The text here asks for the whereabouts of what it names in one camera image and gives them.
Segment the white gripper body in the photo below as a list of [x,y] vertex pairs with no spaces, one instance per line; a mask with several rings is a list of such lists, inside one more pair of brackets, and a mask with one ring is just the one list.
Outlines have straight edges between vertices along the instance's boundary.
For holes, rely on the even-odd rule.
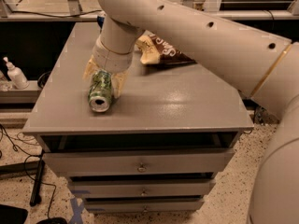
[[132,62],[133,50],[120,52],[109,48],[99,36],[93,47],[93,59],[95,63],[109,73],[126,71]]

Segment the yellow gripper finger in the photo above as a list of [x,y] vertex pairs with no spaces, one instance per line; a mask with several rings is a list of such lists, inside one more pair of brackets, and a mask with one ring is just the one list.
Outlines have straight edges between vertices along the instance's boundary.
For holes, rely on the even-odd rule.
[[125,70],[119,73],[113,73],[111,76],[111,84],[113,89],[113,96],[119,98],[121,96],[123,86],[128,76],[128,71]]
[[96,73],[100,69],[99,65],[97,64],[94,56],[92,55],[90,60],[87,62],[82,78],[84,80],[89,79],[94,73]]

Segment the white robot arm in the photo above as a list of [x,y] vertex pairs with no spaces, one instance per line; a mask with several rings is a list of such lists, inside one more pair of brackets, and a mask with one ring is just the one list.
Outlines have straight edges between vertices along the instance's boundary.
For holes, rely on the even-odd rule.
[[98,0],[106,18],[92,60],[112,74],[130,66],[151,31],[280,120],[263,155],[248,224],[299,224],[299,44],[167,0]]

